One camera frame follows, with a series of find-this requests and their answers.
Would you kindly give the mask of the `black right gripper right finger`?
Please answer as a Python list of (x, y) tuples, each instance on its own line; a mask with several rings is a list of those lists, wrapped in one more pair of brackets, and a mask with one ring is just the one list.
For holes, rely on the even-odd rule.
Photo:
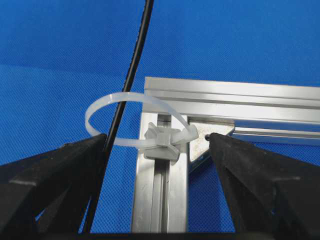
[(237, 233), (318, 235), (320, 168), (218, 133), (209, 151)]

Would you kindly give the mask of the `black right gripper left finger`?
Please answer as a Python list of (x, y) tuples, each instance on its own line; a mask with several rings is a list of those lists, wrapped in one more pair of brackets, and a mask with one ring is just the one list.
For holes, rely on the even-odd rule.
[(106, 135), (0, 167), (2, 235), (76, 234), (103, 168)]

